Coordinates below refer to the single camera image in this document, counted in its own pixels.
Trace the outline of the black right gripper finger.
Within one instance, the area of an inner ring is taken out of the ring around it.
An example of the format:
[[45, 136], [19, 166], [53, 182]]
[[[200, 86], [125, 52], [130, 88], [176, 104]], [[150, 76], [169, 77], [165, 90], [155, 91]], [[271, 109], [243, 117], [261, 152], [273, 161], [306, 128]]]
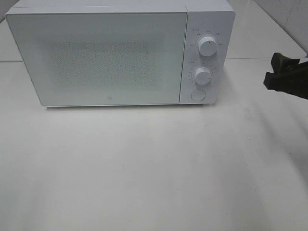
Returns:
[[273, 70], [293, 70], [301, 67], [300, 59], [288, 58], [281, 53], [274, 53], [271, 59]]
[[284, 92], [303, 99], [308, 98], [308, 71], [274, 74], [267, 72], [264, 85], [268, 90]]

